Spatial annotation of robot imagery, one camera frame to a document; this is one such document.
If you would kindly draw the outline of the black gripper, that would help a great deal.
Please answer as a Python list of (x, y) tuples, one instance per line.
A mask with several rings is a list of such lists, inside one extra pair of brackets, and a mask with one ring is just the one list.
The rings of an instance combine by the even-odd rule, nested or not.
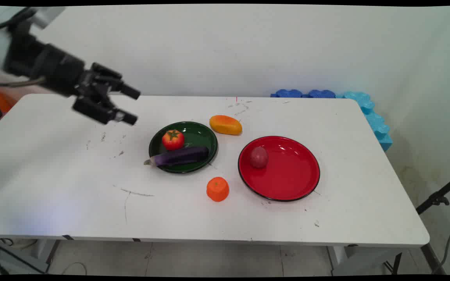
[(110, 99), (111, 92), (137, 100), (141, 92), (128, 85), (122, 74), (94, 62), (85, 62), (50, 43), (43, 43), (29, 33), (11, 34), (5, 59), (5, 72), (27, 78), (10, 82), (8, 87), (39, 85), (63, 96), (79, 95), (73, 110), (99, 123), (110, 121), (135, 125), (135, 114), (118, 108)]

